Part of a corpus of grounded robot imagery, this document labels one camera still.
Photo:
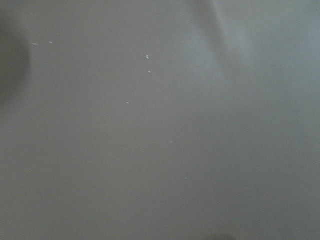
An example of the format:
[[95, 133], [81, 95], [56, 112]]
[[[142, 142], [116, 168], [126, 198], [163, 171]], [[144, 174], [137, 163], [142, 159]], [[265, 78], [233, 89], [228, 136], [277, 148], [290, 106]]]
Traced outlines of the green lime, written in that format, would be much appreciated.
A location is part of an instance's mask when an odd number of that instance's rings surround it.
[[230, 234], [212, 234], [205, 238], [206, 240], [237, 240], [236, 237]]

